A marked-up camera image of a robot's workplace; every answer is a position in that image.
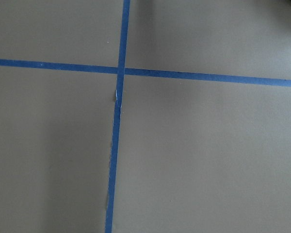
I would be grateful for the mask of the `blue tape strip lengthwise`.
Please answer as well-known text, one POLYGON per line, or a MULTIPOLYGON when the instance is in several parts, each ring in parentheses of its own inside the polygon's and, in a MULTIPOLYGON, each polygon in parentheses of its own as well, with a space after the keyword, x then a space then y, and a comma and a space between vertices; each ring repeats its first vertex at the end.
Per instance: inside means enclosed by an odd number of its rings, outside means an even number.
POLYGON ((113 133, 112 133, 112 147, 110 154, 110 166, 109 166, 109 181, 108 181, 108 202, 105 217, 105 232, 111 233, 113 227, 113 208, 115 197, 115 183, 116 183, 116 170, 117 170, 117 157, 118 157, 118 145, 120 135, 120 123, 121 123, 121 107, 123 97, 123 85, 125 76, 126 65, 126 49, 128 39, 129 28, 129 11, 130 1, 123 1, 122 9, 122 22, 121 22, 121 34, 115 89, 115 105, 113 115, 113 133))

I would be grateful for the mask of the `blue tape strip crosswise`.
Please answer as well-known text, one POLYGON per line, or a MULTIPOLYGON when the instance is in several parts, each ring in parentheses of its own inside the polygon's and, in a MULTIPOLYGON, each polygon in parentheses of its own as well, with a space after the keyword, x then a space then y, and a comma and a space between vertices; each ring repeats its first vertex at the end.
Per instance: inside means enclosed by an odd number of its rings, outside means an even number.
MULTIPOLYGON (((0 66, 116 74, 118 68, 95 65, 0 59, 0 66)), ((291 80, 125 68, 125 75, 291 87, 291 80)))

